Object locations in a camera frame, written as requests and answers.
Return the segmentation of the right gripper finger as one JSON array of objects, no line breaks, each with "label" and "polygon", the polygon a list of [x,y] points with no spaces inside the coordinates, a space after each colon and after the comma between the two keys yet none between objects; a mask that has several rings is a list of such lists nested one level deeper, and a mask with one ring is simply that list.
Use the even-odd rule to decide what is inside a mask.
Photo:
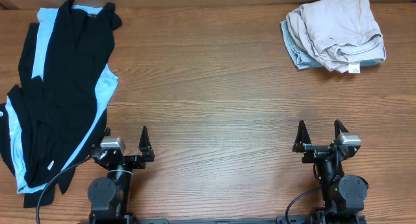
[{"label": "right gripper finger", "polygon": [[334,130],[336,138],[338,138],[341,133],[348,133],[348,130],[339,119],[334,121]]},{"label": "right gripper finger", "polygon": [[309,147],[311,147],[311,139],[309,137],[309,133],[307,131],[304,120],[300,120],[292,151],[295,153],[304,153]]}]

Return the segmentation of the black t-shirt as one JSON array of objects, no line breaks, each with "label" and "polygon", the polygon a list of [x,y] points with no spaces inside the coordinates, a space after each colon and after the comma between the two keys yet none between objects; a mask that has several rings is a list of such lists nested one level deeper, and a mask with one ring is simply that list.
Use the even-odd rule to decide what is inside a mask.
[{"label": "black t-shirt", "polygon": [[[46,184],[64,168],[69,157],[74,153],[93,123],[98,104],[95,96],[95,86],[100,73],[108,66],[110,55],[114,49],[114,31],[121,27],[122,21],[116,14],[113,3],[103,7],[93,8],[79,6],[74,0],[67,0],[57,8],[58,14],[53,27],[53,33],[46,52],[44,75],[40,78],[42,84],[50,86],[51,104],[55,106],[54,118],[59,125],[59,135],[56,135],[51,150],[41,154],[40,160],[31,160],[35,166],[29,165],[29,156],[23,152],[23,162],[27,166],[24,179],[33,188]],[[23,150],[28,149],[28,131],[24,126],[22,109],[18,110],[17,96],[12,97],[12,91],[23,94],[21,79],[6,95],[6,101],[11,100],[16,111],[22,135],[18,137]],[[81,151],[77,160],[87,154],[92,143],[89,139],[86,148]]]}]

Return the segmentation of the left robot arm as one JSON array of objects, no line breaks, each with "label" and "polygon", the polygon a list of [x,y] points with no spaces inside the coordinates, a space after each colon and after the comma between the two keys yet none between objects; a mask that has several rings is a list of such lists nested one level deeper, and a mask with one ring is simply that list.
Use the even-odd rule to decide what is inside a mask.
[{"label": "left robot arm", "polygon": [[138,222],[128,211],[128,204],[133,170],[144,169],[146,163],[155,159],[147,127],[142,129],[138,150],[139,155],[126,155],[122,138],[111,136],[109,128],[105,129],[101,141],[93,146],[92,159],[107,170],[107,175],[95,179],[88,187],[89,223]]}]

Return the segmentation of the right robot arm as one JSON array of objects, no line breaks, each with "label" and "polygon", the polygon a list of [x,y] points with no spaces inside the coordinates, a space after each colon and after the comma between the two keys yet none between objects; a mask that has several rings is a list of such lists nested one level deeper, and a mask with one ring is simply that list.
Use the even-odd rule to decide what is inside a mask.
[{"label": "right robot arm", "polygon": [[361,147],[361,138],[349,132],[340,120],[334,121],[335,139],[329,145],[313,145],[304,121],[299,121],[298,132],[292,150],[302,153],[302,163],[312,164],[318,180],[314,188],[294,198],[286,208],[285,221],[291,223],[295,217],[289,210],[299,199],[320,191],[322,208],[314,208],[307,216],[298,217],[301,223],[334,224],[365,223],[359,212],[364,209],[364,200],[369,189],[368,182],[357,175],[347,175],[342,161],[352,158]]}]

